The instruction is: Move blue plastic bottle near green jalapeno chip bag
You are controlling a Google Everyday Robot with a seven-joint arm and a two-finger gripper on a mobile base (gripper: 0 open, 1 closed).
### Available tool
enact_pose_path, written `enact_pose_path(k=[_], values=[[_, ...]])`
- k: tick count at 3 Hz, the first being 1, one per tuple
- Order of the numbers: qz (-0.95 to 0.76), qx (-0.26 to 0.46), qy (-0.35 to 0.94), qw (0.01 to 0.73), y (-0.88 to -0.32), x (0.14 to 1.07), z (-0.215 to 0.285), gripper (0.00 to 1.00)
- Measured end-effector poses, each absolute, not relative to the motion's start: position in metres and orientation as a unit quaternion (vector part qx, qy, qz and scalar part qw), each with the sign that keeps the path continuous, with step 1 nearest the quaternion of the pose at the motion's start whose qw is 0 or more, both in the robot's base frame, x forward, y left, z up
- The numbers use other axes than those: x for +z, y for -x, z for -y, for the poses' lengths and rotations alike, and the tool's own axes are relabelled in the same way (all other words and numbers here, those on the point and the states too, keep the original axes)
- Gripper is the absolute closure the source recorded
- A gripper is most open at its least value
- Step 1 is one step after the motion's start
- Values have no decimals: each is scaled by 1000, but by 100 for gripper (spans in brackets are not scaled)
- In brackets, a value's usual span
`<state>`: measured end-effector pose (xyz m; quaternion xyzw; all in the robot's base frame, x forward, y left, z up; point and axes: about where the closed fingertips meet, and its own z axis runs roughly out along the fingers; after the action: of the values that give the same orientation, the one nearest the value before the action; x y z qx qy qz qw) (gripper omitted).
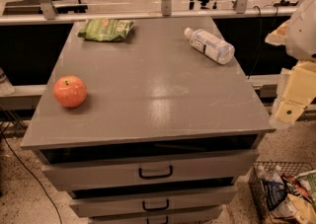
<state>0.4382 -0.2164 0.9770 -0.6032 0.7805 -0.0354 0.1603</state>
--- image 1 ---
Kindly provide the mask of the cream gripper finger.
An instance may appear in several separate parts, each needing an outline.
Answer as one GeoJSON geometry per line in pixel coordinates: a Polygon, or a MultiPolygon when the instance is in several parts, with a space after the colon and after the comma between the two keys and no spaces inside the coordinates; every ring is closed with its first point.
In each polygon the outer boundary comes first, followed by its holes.
{"type": "Polygon", "coordinates": [[[315,62],[298,61],[290,70],[282,68],[277,82],[270,125],[275,129],[289,128],[315,98],[315,62]]]}
{"type": "Polygon", "coordinates": [[[288,24],[289,21],[285,21],[277,29],[269,33],[265,38],[265,43],[274,46],[285,45],[288,24]]]}

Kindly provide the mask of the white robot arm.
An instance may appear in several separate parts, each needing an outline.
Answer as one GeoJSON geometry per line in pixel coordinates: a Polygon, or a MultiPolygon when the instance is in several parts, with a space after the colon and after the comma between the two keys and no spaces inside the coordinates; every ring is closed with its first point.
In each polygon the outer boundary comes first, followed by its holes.
{"type": "Polygon", "coordinates": [[[286,129],[295,124],[316,98],[316,0],[304,0],[290,19],[268,34],[266,43],[284,45],[297,63],[282,68],[270,125],[286,129]]]}

